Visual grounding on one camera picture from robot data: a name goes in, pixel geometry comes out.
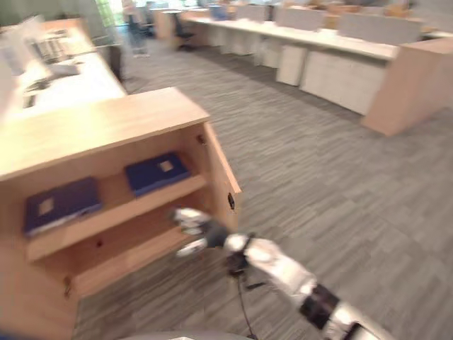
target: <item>black wire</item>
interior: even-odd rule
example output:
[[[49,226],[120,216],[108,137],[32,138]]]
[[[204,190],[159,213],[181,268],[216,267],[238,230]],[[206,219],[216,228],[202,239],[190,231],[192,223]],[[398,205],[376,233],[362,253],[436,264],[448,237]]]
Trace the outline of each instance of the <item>black wire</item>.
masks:
[[[243,317],[246,319],[247,327],[248,327],[248,330],[250,331],[250,335],[253,336],[254,339],[258,340],[258,337],[255,335],[255,333],[253,333],[252,326],[250,325],[250,321],[247,318],[246,307],[244,306],[243,298],[242,298],[241,281],[239,278],[240,278],[240,276],[236,277],[236,279],[238,281],[238,292],[239,292],[239,299],[241,301]]]

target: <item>carpet floor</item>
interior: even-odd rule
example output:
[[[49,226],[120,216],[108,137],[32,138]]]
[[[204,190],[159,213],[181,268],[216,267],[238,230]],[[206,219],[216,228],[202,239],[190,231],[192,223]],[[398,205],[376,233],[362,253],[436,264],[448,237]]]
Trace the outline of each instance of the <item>carpet floor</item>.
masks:
[[[243,190],[239,230],[273,239],[397,339],[453,335],[453,113],[384,138],[360,116],[215,49],[148,40],[130,94],[178,87],[212,115]],[[246,294],[262,340],[318,339],[270,287]],[[171,254],[82,300],[74,339],[169,329],[247,335],[220,251]]]

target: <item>blue folder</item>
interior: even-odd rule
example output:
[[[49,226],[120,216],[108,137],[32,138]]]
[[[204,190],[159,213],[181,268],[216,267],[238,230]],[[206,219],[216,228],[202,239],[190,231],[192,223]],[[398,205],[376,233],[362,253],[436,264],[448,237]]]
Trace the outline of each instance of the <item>blue folder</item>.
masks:
[[[71,182],[27,198],[24,233],[33,236],[101,208],[93,177]]]
[[[190,177],[190,172],[173,152],[126,166],[125,173],[136,196]]]
[[[224,21],[228,20],[227,11],[225,8],[220,5],[210,5],[209,10],[211,13],[211,17],[216,21]]]

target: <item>cabinet door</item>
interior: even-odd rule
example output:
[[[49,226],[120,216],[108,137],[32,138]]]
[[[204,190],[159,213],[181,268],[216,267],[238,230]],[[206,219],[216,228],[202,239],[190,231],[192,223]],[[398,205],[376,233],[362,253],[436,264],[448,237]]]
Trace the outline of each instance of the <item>cabinet door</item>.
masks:
[[[238,216],[241,207],[241,189],[234,178],[214,129],[210,123],[204,124],[207,152],[210,163],[210,183],[213,193],[213,213],[230,230],[238,229]]]
[[[9,192],[0,186],[0,193]],[[32,339],[70,339],[78,297],[25,259],[13,221],[17,205],[0,195],[0,329]]]

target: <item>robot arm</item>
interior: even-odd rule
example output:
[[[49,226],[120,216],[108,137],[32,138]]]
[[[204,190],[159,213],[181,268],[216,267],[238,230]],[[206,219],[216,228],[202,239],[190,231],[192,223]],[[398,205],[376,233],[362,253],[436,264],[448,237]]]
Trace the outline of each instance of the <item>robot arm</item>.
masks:
[[[230,234],[228,229],[203,212],[177,209],[173,220],[188,234],[201,234],[179,252],[186,256],[205,248],[221,247],[229,256],[240,254],[246,263],[262,271],[295,308],[329,340],[393,340],[391,335],[341,301],[299,262],[286,256],[267,239]]]

